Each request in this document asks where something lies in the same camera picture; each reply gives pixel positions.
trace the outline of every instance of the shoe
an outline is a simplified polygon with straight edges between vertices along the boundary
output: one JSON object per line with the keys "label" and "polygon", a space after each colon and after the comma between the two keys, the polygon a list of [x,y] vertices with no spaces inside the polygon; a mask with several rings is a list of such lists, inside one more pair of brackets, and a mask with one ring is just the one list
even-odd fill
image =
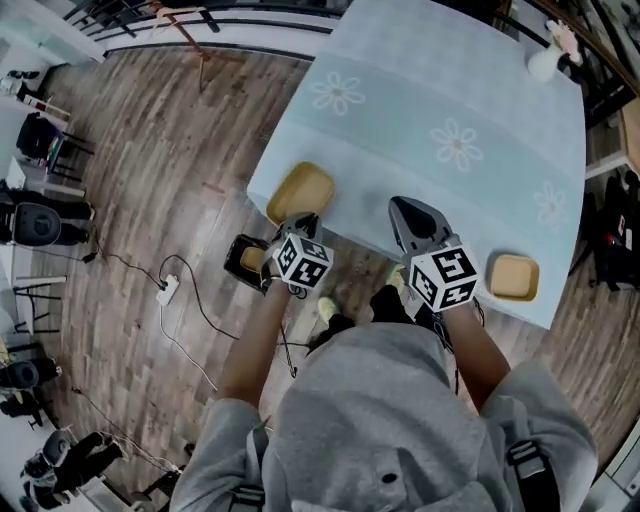
{"label": "shoe", "polygon": [[404,291],[404,278],[402,277],[402,274],[400,274],[401,270],[404,270],[404,265],[401,263],[395,265],[391,269],[391,273],[389,274],[389,277],[387,277],[386,282],[386,284],[390,284],[398,290],[398,295],[402,295],[402,292]]}
{"label": "shoe", "polygon": [[318,299],[318,314],[325,324],[329,325],[331,317],[338,313],[340,313],[340,308],[333,299],[329,297],[320,297]]}

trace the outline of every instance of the power strip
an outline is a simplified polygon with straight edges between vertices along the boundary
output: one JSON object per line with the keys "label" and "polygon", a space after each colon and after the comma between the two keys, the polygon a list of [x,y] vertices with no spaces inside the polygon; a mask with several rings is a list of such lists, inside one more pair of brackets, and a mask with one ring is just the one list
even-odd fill
{"label": "power strip", "polygon": [[156,300],[160,303],[160,306],[166,306],[171,302],[171,299],[178,289],[178,278],[169,274],[166,278],[167,286],[164,290],[160,290],[156,295]]}

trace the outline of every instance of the black bag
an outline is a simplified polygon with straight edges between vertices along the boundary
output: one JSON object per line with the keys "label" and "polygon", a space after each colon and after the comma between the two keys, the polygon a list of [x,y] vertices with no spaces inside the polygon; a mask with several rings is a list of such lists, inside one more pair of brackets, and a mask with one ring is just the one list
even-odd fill
{"label": "black bag", "polygon": [[607,181],[604,206],[595,211],[592,194],[585,196],[582,217],[582,238],[587,246],[569,271],[572,275],[593,252],[596,278],[591,286],[607,283],[611,291],[640,289],[640,236],[638,216],[638,177],[628,171],[625,181],[629,193],[625,193],[620,180],[611,177]]}

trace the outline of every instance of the light blue tablecloth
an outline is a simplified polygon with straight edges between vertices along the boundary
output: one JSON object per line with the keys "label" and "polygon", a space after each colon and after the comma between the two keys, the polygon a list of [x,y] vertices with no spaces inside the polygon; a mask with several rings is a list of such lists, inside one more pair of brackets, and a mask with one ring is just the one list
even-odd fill
{"label": "light blue tablecloth", "polygon": [[441,210],[481,265],[522,254],[541,269],[531,303],[481,300],[549,327],[580,219],[585,131],[579,87],[527,72],[504,34],[428,0],[355,0],[300,84],[249,184],[263,212],[292,167],[336,182],[328,229],[397,258],[387,207]]}

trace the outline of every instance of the wooden floor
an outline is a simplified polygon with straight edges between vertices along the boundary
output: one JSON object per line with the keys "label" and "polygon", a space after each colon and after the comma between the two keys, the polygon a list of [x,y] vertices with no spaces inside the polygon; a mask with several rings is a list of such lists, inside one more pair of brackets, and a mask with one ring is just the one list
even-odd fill
{"label": "wooden floor", "polygon": [[[154,276],[167,255],[180,254],[194,268],[204,311],[238,334],[260,297],[225,273],[225,255],[238,233],[273,232],[245,189],[308,64],[234,55],[244,64],[207,65],[202,94],[197,59],[178,49],[122,52],[99,66],[63,68],[48,90],[54,104],[72,112],[73,132],[96,142],[96,155],[81,163],[106,251]],[[347,314],[366,321],[368,299],[390,262],[336,236],[328,244],[337,251],[337,265],[325,291]],[[42,256],[37,265],[69,275],[62,311],[51,320],[61,323],[62,332],[43,338],[64,369],[47,387],[60,423],[73,424],[78,436],[116,432],[70,391],[75,386],[150,453],[184,463],[183,447],[197,440],[214,392],[162,335],[155,285],[114,258],[84,265]],[[215,381],[231,340],[201,316],[187,269],[172,260],[166,272],[181,285],[165,308],[165,328]],[[591,427],[602,464],[640,412],[640,294],[591,289],[591,272],[586,265],[569,279],[550,331],[491,311],[487,328],[512,363],[533,358],[551,369]],[[314,301],[293,301],[288,340],[305,343],[320,329]],[[304,349],[291,350],[301,364]],[[275,410],[291,380],[280,350],[261,404],[264,414]],[[160,471],[134,457],[107,474],[131,492]]]}

